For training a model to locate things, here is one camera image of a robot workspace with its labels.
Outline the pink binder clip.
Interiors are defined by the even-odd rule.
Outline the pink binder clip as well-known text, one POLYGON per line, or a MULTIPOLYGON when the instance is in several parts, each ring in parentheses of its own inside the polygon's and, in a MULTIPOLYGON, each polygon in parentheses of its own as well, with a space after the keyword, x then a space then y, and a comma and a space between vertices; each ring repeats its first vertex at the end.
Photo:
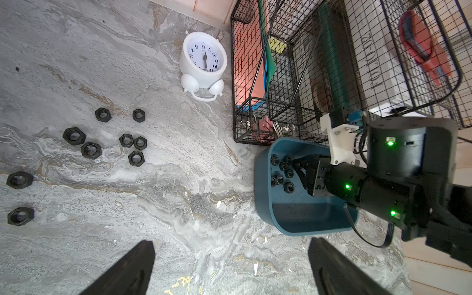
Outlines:
POLYGON ((260 143, 269 143, 274 139, 273 122, 268 116, 258 120, 252 135, 260 143))

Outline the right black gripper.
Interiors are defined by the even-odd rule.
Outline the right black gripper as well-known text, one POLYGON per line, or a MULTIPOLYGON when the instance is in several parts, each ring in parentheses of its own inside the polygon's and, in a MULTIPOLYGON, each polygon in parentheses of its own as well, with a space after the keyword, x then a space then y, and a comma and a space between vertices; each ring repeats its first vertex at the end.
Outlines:
POLYGON ((312 197, 327 197, 329 192, 325 184, 325 176, 329 170, 331 158, 319 154, 310 154, 293 160, 293 168, 303 188, 312 197))

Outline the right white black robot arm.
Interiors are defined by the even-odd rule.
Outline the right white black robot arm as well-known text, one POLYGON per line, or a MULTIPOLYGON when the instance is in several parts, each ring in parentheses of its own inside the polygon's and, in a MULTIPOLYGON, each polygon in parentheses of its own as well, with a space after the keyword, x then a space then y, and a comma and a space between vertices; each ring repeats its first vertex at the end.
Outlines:
POLYGON ((457 124, 450 119, 390 117, 352 135, 347 159, 332 152, 329 164, 310 154, 293 161, 304 189, 317 181, 344 202, 344 211, 364 210, 388 223, 383 247, 395 228, 409 242, 464 264, 472 262, 472 189, 454 184, 457 124))

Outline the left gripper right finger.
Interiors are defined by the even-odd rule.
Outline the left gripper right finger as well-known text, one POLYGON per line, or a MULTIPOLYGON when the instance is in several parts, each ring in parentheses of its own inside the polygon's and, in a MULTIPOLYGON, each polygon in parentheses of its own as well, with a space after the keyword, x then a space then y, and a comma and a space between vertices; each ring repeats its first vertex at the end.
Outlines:
POLYGON ((311 239, 308 257, 320 295, 389 293, 323 238, 311 239))

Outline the black nut cluster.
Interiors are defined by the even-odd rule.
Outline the black nut cluster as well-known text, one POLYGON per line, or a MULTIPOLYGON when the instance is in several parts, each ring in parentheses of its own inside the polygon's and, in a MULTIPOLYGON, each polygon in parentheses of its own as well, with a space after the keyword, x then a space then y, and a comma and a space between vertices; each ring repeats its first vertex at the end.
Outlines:
POLYGON ((81 153, 85 158, 95 160, 102 155, 102 147, 90 141, 81 146, 81 153))
POLYGON ((129 164, 134 167, 140 167, 145 163, 145 157, 141 151, 131 152, 128 158, 129 158, 129 164))
POLYGON ((133 110, 132 117, 136 122, 144 122, 146 120, 146 113, 142 109, 135 109, 133 110))
POLYGON ((95 117, 100 122, 109 122, 112 119, 110 110, 106 108, 98 108, 95 111, 95 117))
POLYGON ((146 149, 148 147, 147 139, 142 136, 134 139, 134 147, 140 151, 146 149))
POLYGON ((134 138, 130 134, 123 134, 119 137, 120 145, 124 148, 131 148, 134 145, 134 138))
POLYGON ((63 133, 63 139, 73 146, 84 144, 86 137, 86 134, 78 127, 68 128, 63 133))

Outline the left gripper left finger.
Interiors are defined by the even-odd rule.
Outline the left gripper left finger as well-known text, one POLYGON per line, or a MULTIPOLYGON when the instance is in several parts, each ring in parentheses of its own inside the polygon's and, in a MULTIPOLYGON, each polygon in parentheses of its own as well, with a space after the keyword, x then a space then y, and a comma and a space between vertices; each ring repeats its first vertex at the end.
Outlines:
POLYGON ((155 261, 154 244, 142 240, 81 293, 145 295, 155 261))

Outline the dark teal storage box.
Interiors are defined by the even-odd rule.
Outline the dark teal storage box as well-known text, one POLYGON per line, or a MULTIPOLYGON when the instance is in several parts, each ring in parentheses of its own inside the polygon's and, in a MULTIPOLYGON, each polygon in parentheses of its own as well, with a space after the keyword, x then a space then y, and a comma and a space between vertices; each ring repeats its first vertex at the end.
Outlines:
POLYGON ((330 156, 329 147, 293 138, 279 138, 260 153, 254 161, 254 201, 260 218, 288 236, 329 234, 352 229, 343 210, 344 201, 329 193, 327 197, 312 197, 303 188, 296 172, 287 178, 279 164, 290 156, 292 160, 319 154, 330 156), (284 184, 292 182, 295 191, 287 194, 284 184))

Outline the small white alarm clock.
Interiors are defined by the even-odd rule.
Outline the small white alarm clock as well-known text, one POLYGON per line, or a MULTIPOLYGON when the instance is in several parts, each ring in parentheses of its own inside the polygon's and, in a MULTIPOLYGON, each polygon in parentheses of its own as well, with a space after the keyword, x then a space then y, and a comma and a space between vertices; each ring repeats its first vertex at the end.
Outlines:
POLYGON ((183 91, 199 102, 215 101, 224 90, 222 75, 227 64, 218 39, 201 31, 186 33, 179 58, 183 91))

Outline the red wallet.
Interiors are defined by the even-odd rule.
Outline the red wallet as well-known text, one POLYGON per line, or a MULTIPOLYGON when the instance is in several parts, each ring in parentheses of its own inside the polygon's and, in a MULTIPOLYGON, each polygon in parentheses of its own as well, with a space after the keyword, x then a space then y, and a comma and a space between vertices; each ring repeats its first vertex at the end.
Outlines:
POLYGON ((440 87, 441 78, 451 76, 451 66, 447 54, 425 22, 413 10, 409 10, 399 19, 398 32, 408 54, 440 87))

